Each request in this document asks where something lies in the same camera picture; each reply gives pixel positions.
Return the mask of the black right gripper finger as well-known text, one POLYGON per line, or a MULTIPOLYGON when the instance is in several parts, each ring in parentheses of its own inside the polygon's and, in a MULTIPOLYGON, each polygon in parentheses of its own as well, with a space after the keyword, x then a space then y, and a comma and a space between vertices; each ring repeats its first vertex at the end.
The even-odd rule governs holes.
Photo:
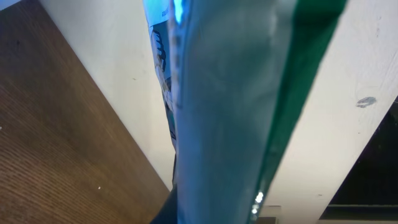
POLYGON ((174 185, 162 208, 150 224, 177 224, 177 186, 174 185))

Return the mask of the green wipes pack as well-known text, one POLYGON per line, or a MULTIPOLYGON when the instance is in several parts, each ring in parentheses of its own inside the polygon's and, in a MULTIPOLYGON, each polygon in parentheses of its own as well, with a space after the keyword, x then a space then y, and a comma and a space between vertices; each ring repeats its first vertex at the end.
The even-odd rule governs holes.
POLYGON ((254 223, 346 3, 144 1, 177 223, 254 223))

